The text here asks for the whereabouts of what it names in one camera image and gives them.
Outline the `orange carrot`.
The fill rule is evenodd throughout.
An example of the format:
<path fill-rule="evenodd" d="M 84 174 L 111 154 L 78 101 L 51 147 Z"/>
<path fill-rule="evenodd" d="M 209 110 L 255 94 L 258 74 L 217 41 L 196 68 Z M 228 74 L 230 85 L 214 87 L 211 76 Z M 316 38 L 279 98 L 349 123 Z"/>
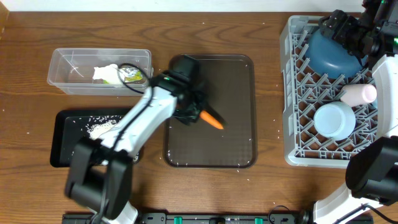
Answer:
<path fill-rule="evenodd" d="M 220 121 L 218 121 L 216 118 L 214 118 L 211 114 L 209 114 L 207 111 L 202 111 L 200 113 L 200 118 L 204 121 L 206 121 L 208 124 L 212 125 L 216 129 L 224 129 L 224 126 L 221 124 Z"/>

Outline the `dark blue plate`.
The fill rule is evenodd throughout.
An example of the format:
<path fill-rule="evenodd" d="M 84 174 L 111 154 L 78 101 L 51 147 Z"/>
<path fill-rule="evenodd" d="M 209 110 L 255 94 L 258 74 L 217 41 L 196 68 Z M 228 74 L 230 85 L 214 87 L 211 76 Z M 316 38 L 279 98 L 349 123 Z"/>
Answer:
<path fill-rule="evenodd" d="M 322 36 L 320 29 L 309 38 L 305 58 L 310 59 L 308 65 L 314 72 L 321 76 L 327 74 L 332 79 L 340 75 L 350 78 L 363 70 L 355 56 L 340 44 Z"/>

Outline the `pink cup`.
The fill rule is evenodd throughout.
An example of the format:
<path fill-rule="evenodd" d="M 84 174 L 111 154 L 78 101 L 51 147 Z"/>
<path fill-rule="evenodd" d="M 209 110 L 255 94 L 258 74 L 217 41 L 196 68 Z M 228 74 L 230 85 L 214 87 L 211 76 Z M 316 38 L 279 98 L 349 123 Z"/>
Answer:
<path fill-rule="evenodd" d="M 345 85 L 342 92 L 340 101 L 350 107 L 370 104 L 377 98 L 377 90 L 370 84 Z"/>

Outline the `foil wrapper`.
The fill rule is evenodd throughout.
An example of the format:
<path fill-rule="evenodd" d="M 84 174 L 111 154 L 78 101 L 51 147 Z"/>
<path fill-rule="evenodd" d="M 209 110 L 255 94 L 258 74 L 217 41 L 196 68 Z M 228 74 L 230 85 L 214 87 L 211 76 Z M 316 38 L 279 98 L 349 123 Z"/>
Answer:
<path fill-rule="evenodd" d="M 134 67 L 119 68 L 119 76 L 121 82 L 129 83 L 143 79 L 143 75 L 140 70 Z"/>

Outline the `white napkin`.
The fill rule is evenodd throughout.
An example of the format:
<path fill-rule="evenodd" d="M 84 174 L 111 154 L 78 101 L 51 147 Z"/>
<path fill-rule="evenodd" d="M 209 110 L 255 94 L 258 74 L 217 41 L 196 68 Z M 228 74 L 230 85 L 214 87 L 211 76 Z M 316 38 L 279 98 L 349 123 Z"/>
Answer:
<path fill-rule="evenodd" d="M 95 67 L 93 79 L 102 80 L 105 84 L 122 84 L 119 76 L 119 67 L 116 64 L 110 64 L 105 67 Z"/>

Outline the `light blue bowl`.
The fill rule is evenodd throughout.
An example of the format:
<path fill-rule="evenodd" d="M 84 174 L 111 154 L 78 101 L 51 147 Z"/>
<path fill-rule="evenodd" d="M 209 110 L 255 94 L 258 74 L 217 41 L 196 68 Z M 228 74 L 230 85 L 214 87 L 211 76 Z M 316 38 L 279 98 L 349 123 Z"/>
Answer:
<path fill-rule="evenodd" d="M 319 107 L 313 122 L 316 131 L 323 137 L 340 141 L 348 138 L 354 131 L 356 117 L 349 105 L 334 101 Z"/>

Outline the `pile of white rice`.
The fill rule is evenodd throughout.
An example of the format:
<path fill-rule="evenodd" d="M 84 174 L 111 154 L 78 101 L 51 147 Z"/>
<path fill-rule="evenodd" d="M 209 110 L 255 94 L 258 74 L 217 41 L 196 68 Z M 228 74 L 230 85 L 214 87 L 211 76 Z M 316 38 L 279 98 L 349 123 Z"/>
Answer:
<path fill-rule="evenodd" d="M 133 163 L 140 159 L 140 152 L 137 148 L 134 138 L 133 124 L 131 118 L 125 118 L 123 115 L 96 115 L 82 116 L 79 118 L 70 118 L 72 127 L 76 131 L 68 133 L 80 134 L 114 150 L 115 152 L 126 151 L 133 157 Z"/>

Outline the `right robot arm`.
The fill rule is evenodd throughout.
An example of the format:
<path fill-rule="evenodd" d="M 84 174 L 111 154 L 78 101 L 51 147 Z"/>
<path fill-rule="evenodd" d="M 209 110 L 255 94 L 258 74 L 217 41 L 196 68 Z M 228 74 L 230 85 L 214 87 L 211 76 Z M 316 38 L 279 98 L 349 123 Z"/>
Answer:
<path fill-rule="evenodd" d="M 397 202 L 397 1 L 364 0 L 356 19 L 341 10 L 318 21 L 321 33 L 357 59 L 366 57 L 378 96 L 376 140 L 354 156 L 345 182 L 315 202 L 309 223 L 348 223 Z"/>

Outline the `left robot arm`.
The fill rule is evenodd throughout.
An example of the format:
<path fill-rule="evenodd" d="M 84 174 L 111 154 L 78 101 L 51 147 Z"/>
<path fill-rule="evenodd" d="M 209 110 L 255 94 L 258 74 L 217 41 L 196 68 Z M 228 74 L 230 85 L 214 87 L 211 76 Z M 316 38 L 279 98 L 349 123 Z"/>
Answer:
<path fill-rule="evenodd" d="M 75 145 L 65 195 L 89 208 L 89 223 L 134 223 L 130 204 L 133 158 L 167 119 L 196 122 L 206 105 L 197 70 L 166 70 L 151 78 L 138 103 L 97 139 L 81 138 Z"/>

